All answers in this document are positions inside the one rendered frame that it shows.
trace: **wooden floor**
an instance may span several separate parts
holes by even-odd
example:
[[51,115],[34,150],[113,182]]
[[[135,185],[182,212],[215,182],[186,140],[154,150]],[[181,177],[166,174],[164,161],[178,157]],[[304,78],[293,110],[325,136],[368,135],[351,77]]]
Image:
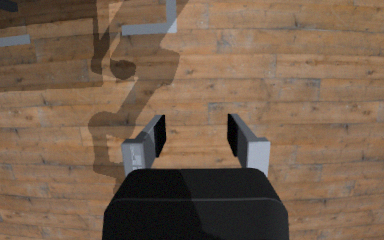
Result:
[[0,239],[101,239],[120,145],[155,115],[155,168],[239,167],[228,113],[271,141],[291,240],[384,239],[384,1],[178,0],[177,33],[130,37],[165,1],[16,2],[0,37],[31,44],[0,48]]

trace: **gray corner bracket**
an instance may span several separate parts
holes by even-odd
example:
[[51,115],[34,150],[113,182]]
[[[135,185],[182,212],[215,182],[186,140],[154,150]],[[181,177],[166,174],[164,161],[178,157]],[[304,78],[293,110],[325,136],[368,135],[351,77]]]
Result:
[[166,23],[135,24],[121,27],[122,35],[164,34],[177,32],[176,0],[166,0]]
[[[228,114],[227,139],[243,168],[256,168],[266,177],[269,172],[270,142],[257,138],[238,114]],[[156,115],[135,139],[121,144],[125,176],[142,168],[151,168],[166,142],[165,115]]]
[[[14,12],[14,10],[17,11],[17,4],[16,3],[14,4],[15,5],[13,5],[13,2],[11,1],[0,0],[0,9],[7,10],[10,12]],[[29,34],[0,38],[0,47],[8,47],[8,46],[24,45],[24,44],[31,44],[31,39]]]

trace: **wooden surface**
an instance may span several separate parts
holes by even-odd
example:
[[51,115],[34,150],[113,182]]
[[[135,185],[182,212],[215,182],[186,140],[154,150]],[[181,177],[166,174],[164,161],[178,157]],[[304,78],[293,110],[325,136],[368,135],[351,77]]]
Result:
[[154,168],[239,167],[228,113],[271,141],[290,239],[384,239],[384,1],[178,0],[158,37],[118,33],[164,22],[165,1],[17,2],[0,37],[31,44],[0,48],[0,239],[101,239],[120,145],[154,115]]

